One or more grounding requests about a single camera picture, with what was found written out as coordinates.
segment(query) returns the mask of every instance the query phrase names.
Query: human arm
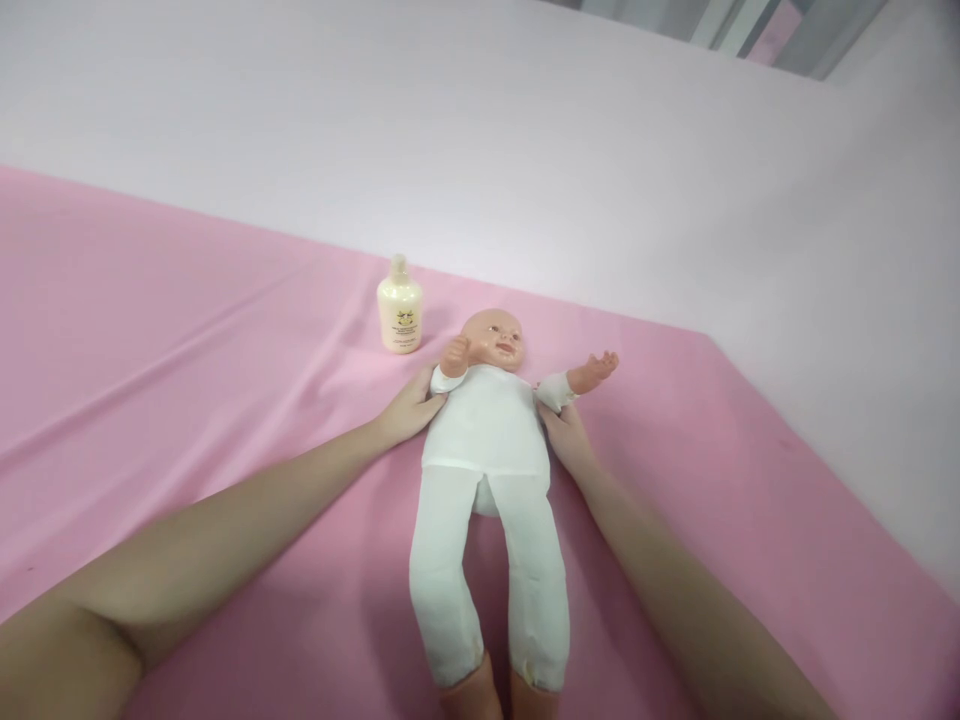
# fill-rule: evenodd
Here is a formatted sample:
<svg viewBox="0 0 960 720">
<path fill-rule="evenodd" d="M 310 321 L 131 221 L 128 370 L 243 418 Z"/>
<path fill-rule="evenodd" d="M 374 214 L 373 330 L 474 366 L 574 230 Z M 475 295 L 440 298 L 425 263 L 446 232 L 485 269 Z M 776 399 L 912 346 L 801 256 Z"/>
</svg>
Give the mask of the human arm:
<svg viewBox="0 0 960 720">
<path fill-rule="evenodd" d="M 0 625 L 0 717 L 120 715 L 142 675 L 422 430 L 424 368 L 375 420 L 156 522 Z"/>
<path fill-rule="evenodd" d="M 541 406 L 550 443 L 661 641 L 707 716 L 836 720 L 760 622 L 690 554 L 656 511 L 594 456 L 573 405 Z"/>
</svg>

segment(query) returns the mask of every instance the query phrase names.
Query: cream-colored bottle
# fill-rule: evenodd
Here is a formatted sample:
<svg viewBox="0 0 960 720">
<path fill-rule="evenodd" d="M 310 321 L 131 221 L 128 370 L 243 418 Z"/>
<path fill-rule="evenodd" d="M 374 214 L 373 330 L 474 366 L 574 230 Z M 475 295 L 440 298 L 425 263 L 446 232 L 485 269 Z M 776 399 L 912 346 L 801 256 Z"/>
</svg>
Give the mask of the cream-colored bottle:
<svg viewBox="0 0 960 720">
<path fill-rule="evenodd" d="M 423 333 L 423 290 L 407 274 L 407 259 L 394 255 L 390 274 L 377 288 L 383 346 L 399 355 L 420 347 Z"/>
</svg>

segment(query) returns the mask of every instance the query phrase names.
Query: white wall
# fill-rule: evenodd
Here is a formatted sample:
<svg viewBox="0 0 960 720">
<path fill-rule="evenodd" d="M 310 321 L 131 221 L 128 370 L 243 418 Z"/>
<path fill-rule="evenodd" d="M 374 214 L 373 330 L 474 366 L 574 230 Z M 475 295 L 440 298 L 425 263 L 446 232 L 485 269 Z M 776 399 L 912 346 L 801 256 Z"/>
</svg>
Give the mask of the white wall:
<svg viewBox="0 0 960 720">
<path fill-rule="evenodd" d="M 6 0 L 0 163 L 707 331 L 960 597 L 945 13 L 838 88 L 522 0 Z"/>
<path fill-rule="evenodd" d="M 784 253 L 709 327 L 960 599 L 960 6 L 889 10 L 833 79 L 860 134 L 764 203 Z"/>
</svg>

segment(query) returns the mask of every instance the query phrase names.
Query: pink cloth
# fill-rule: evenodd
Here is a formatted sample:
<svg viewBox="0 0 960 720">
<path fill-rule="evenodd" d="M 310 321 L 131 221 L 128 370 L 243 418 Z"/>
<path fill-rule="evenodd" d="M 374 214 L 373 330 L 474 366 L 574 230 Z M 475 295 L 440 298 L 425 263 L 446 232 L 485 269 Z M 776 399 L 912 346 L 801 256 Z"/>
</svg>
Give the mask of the pink cloth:
<svg viewBox="0 0 960 720">
<path fill-rule="evenodd" d="M 157 516 L 367 420 L 468 314 L 502 306 L 523 320 L 528 379 L 620 353 L 580 401 L 600 455 L 843 717 L 949 716 L 960 611 L 707 337 L 421 270 L 424 347 L 396 357 L 374 304 L 386 271 L 0 169 L 0 619 Z M 144 683 L 129 716 L 435 717 L 407 587 L 422 442 L 376 463 Z M 561 716 L 692 717 L 556 468 L 551 499 L 572 624 Z M 496 520 L 475 518 L 466 565 L 505 682 Z"/>
</svg>

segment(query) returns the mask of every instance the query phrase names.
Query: doll head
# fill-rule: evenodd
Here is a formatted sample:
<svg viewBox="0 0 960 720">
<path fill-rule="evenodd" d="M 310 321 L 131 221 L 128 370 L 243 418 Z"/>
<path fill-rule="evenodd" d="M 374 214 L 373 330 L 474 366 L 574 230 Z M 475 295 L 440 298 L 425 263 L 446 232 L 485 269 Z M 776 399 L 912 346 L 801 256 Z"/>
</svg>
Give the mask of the doll head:
<svg viewBox="0 0 960 720">
<path fill-rule="evenodd" d="M 471 365 L 516 372 L 527 355 L 520 321 L 506 310 L 481 310 L 467 320 L 462 334 L 470 340 Z"/>
</svg>

